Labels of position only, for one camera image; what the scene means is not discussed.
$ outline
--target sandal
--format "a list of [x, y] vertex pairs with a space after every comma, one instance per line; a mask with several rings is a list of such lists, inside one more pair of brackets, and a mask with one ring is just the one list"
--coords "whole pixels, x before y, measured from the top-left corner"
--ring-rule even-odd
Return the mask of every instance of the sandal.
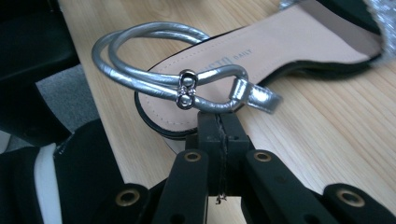
[[[296, 2], [284, 0], [283, 10], [274, 16], [213, 38], [178, 23], [143, 24], [102, 37], [92, 58], [103, 73], [136, 90], [137, 110], [152, 129], [167, 138], [183, 139], [196, 132], [198, 110], [223, 113], [251, 105], [272, 113], [281, 97], [261, 86], [278, 77], [290, 73], [352, 77], [395, 57], [396, 2]], [[140, 36], [194, 46], [145, 72], [117, 57], [127, 39]], [[100, 57], [106, 45], [114, 68]]]

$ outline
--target wooden surface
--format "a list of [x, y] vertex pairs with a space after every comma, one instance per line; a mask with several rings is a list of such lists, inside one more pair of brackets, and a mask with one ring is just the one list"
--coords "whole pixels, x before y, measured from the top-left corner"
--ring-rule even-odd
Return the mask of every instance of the wooden surface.
[[[187, 23], [210, 35], [277, 11], [277, 1], [60, 0], [78, 56], [125, 182], [154, 186], [175, 157], [139, 117], [134, 93], [102, 75], [91, 49], [109, 32], [148, 21]], [[148, 69], [186, 45], [134, 40], [120, 55]], [[274, 115], [244, 107], [237, 115], [256, 148], [285, 162], [306, 187], [322, 192], [343, 182], [365, 190], [396, 213], [396, 63], [358, 77], [322, 81], [283, 77], [270, 86], [285, 101]], [[238, 200], [214, 205], [208, 223], [243, 223]]]

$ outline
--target gray carpet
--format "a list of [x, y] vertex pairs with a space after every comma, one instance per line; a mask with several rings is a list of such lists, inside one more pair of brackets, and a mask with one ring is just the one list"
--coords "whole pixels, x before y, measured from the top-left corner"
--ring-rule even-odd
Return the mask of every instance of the gray carpet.
[[[88, 121], [99, 119], [81, 65], [37, 82], [44, 100], [61, 123], [71, 132]], [[11, 136], [7, 151], [30, 146]]]

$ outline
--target silver metallic strap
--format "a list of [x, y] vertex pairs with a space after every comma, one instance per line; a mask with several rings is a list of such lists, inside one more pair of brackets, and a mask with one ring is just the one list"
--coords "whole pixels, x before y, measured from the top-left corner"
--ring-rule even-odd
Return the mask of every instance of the silver metallic strap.
[[[208, 113], [226, 113], [241, 105], [251, 105], [267, 113], [273, 113], [282, 98], [248, 82], [246, 70], [236, 64], [226, 65], [195, 74], [191, 70], [179, 75], [166, 75], [147, 72], [123, 62], [117, 55], [120, 46], [130, 38], [154, 37], [175, 39], [197, 44], [209, 38], [208, 35], [190, 26], [174, 22], [150, 22], [137, 25], [124, 31], [117, 31], [100, 38], [92, 49], [92, 59], [106, 76], [135, 91], [177, 102], [181, 109], [197, 108]], [[101, 57], [108, 46], [108, 57], [113, 65]], [[234, 76], [233, 87], [226, 103], [215, 103], [199, 97], [199, 86]]]

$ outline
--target beige leather insole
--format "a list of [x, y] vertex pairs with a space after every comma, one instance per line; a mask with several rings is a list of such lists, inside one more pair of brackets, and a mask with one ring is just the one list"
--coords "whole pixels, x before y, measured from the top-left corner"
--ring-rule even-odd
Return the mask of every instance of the beige leather insole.
[[[258, 83], [278, 67], [293, 61], [358, 63], [380, 52], [380, 38], [309, 0], [246, 28], [184, 50], [151, 71], [176, 75], [184, 69], [205, 71], [235, 63], [249, 81]], [[233, 78], [197, 87], [197, 95], [225, 102]], [[175, 102], [140, 94], [148, 117], [165, 130], [195, 128], [196, 109], [181, 110]]]

